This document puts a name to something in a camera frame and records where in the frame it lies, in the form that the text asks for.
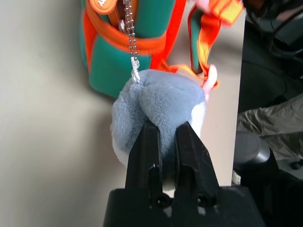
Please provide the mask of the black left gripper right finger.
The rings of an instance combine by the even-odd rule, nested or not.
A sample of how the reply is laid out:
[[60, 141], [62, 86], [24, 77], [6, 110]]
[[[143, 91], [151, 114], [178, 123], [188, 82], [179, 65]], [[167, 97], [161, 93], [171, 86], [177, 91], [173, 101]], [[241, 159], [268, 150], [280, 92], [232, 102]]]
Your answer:
[[186, 122], [179, 126], [175, 135], [176, 144], [176, 192], [187, 194], [200, 207], [215, 204], [219, 184], [210, 154]]

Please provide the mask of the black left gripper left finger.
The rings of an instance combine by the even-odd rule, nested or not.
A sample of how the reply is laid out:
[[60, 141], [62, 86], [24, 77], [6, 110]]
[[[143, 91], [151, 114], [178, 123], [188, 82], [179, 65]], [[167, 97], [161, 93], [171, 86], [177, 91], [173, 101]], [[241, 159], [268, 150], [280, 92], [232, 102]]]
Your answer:
[[125, 193], [134, 200], [143, 199], [152, 206], [163, 207], [162, 186], [160, 132], [147, 120], [129, 154]]

